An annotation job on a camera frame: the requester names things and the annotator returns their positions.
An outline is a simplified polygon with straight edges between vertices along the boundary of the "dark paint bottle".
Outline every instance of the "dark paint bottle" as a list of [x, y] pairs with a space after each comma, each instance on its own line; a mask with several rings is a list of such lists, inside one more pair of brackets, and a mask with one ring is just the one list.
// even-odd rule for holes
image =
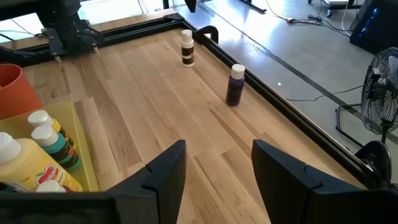
[[226, 104], [230, 106], [238, 106], [241, 101], [244, 84], [244, 66], [234, 64], [229, 77], [228, 90], [226, 92]]

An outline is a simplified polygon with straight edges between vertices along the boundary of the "white bottle cap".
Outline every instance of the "white bottle cap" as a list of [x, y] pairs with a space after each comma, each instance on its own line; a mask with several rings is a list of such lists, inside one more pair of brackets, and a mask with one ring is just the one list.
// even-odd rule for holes
[[54, 123], [51, 116], [45, 110], [38, 110], [31, 113], [27, 118], [27, 122], [29, 122], [35, 128], [42, 124], [47, 124], [52, 126]]
[[231, 76], [235, 80], [240, 80], [244, 76], [244, 66], [240, 64], [232, 65]]
[[36, 192], [61, 192], [61, 193], [65, 193], [66, 190], [60, 184], [58, 184], [57, 181], [48, 180], [46, 182], [41, 183], [37, 187]]
[[192, 30], [183, 30], [182, 34], [182, 42], [188, 43], [192, 41]]
[[0, 163], [5, 163], [17, 157], [21, 152], [21, 144], [9, 134], [0, 132]]
[[35, 128], [31, 136], [40, 146], [52, 146], [59, 138], [54, 129], [46, 124]]

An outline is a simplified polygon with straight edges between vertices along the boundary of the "orange container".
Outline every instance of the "orange container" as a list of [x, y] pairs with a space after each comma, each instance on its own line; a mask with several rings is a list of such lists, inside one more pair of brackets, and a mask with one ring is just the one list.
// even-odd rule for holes
[[0, 64], [0, 119], [43, 107], [21, 67]]

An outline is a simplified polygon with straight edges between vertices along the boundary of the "yellow bin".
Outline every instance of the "yellow bin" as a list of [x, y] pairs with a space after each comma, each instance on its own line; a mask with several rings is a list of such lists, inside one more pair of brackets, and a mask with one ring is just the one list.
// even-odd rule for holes
[[[93, 163], [91, 162], [90, 152], [87, 147], [85, 132], [81, 126], [75, 107], [71, 102], [60, 102], [43, 107], [52, 118], [59, 121], [62, 127], [77, 143], [77, 153], [79, 154], [82, 165], [79, 169], [70, 174], [81, 184], [85, 192], [99, 191], [98, 182], [95, 177]], [[18, 115], [0, 121], [0, 131], [7, 132], [13, 138], [31, 138], [33, 126], [27, 122], [27, 117], [31, 112]]]

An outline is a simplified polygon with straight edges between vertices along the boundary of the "wooden table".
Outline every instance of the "wooden table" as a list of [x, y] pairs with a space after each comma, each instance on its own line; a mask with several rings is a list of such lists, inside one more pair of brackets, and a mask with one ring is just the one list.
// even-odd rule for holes
[[[170, 13], [174, 11], [94, 28]], [[75, 103], [101, 190], [135, 173], [178, 139], [187, 140], [188, 152], [179, 223], [270, 223], [250, 160], [253, 139], [363, 187], [250, 86], [245, 84], [239, 106], [227, 106], [230, 69], [197, 44], [195, 66], [184, 68], [180, 31], [24, 68], [45, 105]], [[29, 41], [14, 43], [22, 45]]]

